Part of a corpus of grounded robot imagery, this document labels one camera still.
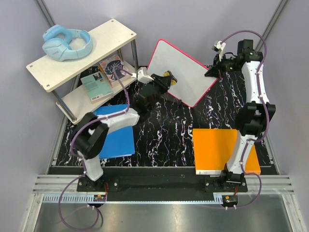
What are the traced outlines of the yellow whiteboard eraser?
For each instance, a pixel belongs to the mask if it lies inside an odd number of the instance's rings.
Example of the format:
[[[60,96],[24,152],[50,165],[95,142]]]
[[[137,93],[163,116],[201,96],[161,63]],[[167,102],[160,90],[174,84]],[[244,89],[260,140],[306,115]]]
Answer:
[[[178,81],[177,79],[173,76],[171,71],[166,71],[163,74],[163,82],[168,85],[168,86],[173,86],[175,85]]]

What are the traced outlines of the pink framed whiteboard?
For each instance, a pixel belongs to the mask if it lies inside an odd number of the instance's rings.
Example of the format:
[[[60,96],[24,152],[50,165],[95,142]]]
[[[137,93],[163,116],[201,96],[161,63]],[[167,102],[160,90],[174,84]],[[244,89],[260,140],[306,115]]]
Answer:
[[[171,71],[177,79],[168,93],[193,108],[217,81],[215,77],[205,77],[208,69],[170,42],[158,40],[147,71],[162,76]]]

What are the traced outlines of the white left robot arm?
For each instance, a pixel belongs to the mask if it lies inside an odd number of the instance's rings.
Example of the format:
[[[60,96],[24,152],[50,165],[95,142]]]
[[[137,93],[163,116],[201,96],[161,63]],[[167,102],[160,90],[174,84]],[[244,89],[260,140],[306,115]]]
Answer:
[[[138,125],[148,119],[161,95],[167,93],[177,79],[171,71],[162,76],[152,74],[150,81],[144,84],[133,103],[124,110],[97,116],[92,112],[84,115],[73,134],[70,153],[82,160],[87,185],[93,191],[104,187],[103,169],[99,161],[99,153],[108,134],[128,126]]]

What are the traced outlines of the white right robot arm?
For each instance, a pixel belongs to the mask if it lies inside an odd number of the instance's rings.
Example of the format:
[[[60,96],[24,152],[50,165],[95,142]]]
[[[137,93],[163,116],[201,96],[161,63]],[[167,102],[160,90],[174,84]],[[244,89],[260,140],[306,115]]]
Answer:
[[[246,103],[239,110],[235,127],[237,140],[231,158],[225,164],[214,186],[223,191],[235,191],[245,184],[245,167],[254,143],[263,140],[276,106],[269,102],[263,80],[262,52],[242,50],[236,56],[226,58],[217,54],[213,66],[205,76],[220,78],[226,71],[240,71],[244,77]]]

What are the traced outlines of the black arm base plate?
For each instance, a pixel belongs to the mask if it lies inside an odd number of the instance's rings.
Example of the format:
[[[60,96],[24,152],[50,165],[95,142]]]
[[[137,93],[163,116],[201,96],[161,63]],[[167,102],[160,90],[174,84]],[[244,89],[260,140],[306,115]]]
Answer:
[[[77,184],[78,192],[121,192],[133,189],[194,189],[205,192],[247,192],[246,182],[219,182],[217,177],[187,174],[180,175],[104,175],[97,181],[91,181],[87,176]]]

